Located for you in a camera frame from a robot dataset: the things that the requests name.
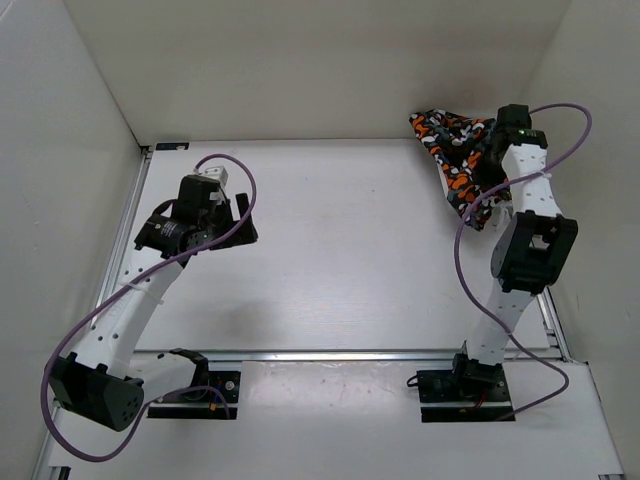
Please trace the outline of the orange camouflage shorts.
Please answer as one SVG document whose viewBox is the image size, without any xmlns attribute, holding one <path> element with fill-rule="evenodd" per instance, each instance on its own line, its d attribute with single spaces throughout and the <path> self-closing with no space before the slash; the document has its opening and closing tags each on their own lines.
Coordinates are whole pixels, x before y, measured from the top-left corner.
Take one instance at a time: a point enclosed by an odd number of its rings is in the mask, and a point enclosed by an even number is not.
<svg viewBox="0 0 640 480">
<path fill-rule="evenodd" d="M 438 165 L 446 200 L 458 215 L 481 194 L 507 181 L 504 169 L 492 158 L 494 118 L 431 109 L 411 114 L 409 123 Z"/>
</svg>

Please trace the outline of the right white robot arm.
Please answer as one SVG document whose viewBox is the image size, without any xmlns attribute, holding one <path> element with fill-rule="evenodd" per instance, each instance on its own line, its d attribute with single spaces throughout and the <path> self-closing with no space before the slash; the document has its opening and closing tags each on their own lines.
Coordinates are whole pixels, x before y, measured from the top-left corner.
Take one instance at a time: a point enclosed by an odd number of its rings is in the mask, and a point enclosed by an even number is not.
<svg viewBox="0 0 640 480">
<path fill-rule="evenodd" d="M 460 399 L 498 384 L 509 336 L 534 297 L 557 281 L 577 237 L 577 222 L 562 214 L 546 176 L 547 148 L 528 106 L 498 110 L 477 172 L 483 188 L 509 184 L 513 214 L 493 249 L 494 282 L 483 316 L 454 357 L 449 387 Z"/>
</svg>

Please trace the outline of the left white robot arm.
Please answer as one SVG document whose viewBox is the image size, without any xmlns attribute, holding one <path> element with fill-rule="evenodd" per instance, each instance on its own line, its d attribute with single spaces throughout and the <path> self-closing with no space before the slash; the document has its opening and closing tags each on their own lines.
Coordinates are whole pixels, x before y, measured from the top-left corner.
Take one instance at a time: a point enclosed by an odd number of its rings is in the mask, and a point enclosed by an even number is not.
<svg viewBox="0 0 640 480">
<path fill-rule="evenodd" d="M 54 361 L 49 385 L 64 409 L 121 432 L 148 401 L 175 390 L 188 400 L 206 395 L 210 377 L 198 352 L 174 348 L 141 367 L 130 362 L 164 294 L 186 268 L 185 252 L 257 241 L 252 222 L 233 217 L 234 209 L 248 211 L 249 198 L 241 193 L 230 200 L 227 178 L 221 166 L 183 177 L 177 197 L 156 207 L 144 222 L 119 281 L 125 293 Z"/>
</svg>

